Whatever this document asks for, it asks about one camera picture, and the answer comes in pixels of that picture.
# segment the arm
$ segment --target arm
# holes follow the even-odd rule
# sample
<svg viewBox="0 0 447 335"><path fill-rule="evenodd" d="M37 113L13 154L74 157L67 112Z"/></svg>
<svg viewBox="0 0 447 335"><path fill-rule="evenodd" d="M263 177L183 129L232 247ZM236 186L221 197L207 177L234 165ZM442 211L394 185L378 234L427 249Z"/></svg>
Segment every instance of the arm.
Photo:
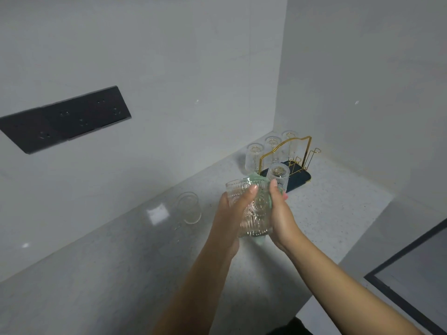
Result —
<svg viewBox="0 0 447 335"><path fill-rule="evenodd" d="M348 276L301 232L276 181L271 182L270 192L273 242L287 254L342 334L422 334L392 307Z"/></svg>
<svg viewBox="0 0 447 335"><path fill-rule="evenodd" d="M239 249L240 221L256 193L257 186L251 186L231 208L227 194L222 195L210 235L153 335L209 333L231 260Z"/></svg>

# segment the glass tumbler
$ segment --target glass tumbler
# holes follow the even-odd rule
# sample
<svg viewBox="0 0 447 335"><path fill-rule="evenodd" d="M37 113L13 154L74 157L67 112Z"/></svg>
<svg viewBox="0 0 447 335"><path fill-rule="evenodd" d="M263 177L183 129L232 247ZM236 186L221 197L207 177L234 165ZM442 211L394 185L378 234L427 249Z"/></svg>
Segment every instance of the glass tumbler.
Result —
<svg viewBox="0 0 447 335"><path fill-rule="evenodd" d="M286 130L284 133L282 133L283 141L286 141L292 137L298 137L298 133L293 130ZM288 160L295 160L296 153L298 150L298 140L292 140L286 143L283 150L285 157L287 157Z"/></svg>
<svg viewBox="0 0 447 335"><path fill-rule="evenodd" d="M267 235L271 230L269 181L247 177L228 182L226 184L228 202L232 206L253 184L257 184L259 189L255 199L244 210L244 217L240 223L239 237Z"/></svg>
<svg viewBox="0 0 447 335"><path fill-rule="evenodd" d="M289 183L290 169L284 163L277 163L271 165L267 172L267 179L276 179L278 187L282 188L284 192L287 191L287 184Z"/></svg>
<svg viewBox="0 0 447 335"><path fill-rule="evenodd" d="M259 170L259 159L264 155L264 146L259 143L252 143L247 147L247 152L245 154L245 169L249 173L256 172Z"/></svg>
<svg viewBox="0 0 447 335"><path fill-rule="evenodd" d="M184 192L177 197L176 209L180 219L189 225L197 223L202 217L198 196L192 191Z"/></svg>
<svg viewBox="0 0 447 335"><path fill-rule="evenodd" d="M275 149L280 143L282 142L280 137L277 136L269 136L268 138L265 139L265 143L264 143L264 149L265 149L265 153L267 154L269 152L271 152L273 149ZM274 152L273 154L267 156L266 162L267 164L273 164L273 163L278 163L279 162L279 156L281 155L281 151L277 150L276 152Z"/></svg>

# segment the black frame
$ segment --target black frame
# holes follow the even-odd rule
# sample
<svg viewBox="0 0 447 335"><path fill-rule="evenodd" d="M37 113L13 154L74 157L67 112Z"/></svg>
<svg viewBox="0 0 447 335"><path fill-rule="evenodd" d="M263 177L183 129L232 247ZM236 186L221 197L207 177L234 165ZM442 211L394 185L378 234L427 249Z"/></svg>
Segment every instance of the black frame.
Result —
<svg viewBox="0 0 447 335"><path fill-rule="evenodd" d="M394 290L383 283L376 274L385 268L387 268L392 263L396 262L398 259L411 252L413 249L419 247L422 243L426 242L440 231L447 228L447 219L439 223L437 226L433 227L416 241L412 242L400 252L392 256L390 259L385 261L383 264L379 265L376 269L365 275L365 279L376 287L381 293L388 297L391 301L397 304L403 311L410 315L416 322L418 322L422 327L426 328L433 335L447 335L447 333L441 329L437 324L431 321L427 316L423 315L419 310L409 304L404 298L397 294Z"/></svg>

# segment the person's left hand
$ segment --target person's left hand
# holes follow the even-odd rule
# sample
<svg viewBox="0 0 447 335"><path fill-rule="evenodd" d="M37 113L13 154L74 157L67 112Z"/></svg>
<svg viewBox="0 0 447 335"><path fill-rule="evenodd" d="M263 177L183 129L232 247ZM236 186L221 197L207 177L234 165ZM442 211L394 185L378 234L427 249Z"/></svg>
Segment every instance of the person's left hand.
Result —
<svg viewBox="0 0 447 335"><path fill-rule="evenodd" d="M207 244L210 247L218 248L228 255L234 257L239 249L239 239L237 234L240 222L244 216L244 210L256 197L257 185L252 185L239 199L230 207L227 193L220 197L219 206L214 216L213 226L208 236Z"/></svg>

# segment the black outlet panel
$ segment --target black outlet panel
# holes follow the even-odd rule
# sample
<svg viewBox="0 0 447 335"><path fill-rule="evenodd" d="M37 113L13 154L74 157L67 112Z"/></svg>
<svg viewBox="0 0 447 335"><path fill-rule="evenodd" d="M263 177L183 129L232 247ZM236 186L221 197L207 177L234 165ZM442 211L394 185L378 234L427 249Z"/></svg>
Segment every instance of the black outlet panel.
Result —
<svg viewBox="0 0 447 335"><path fill-rule="evenodd" d="M0 118L0 130L32 154L131 118L117 86Z"/></svg>

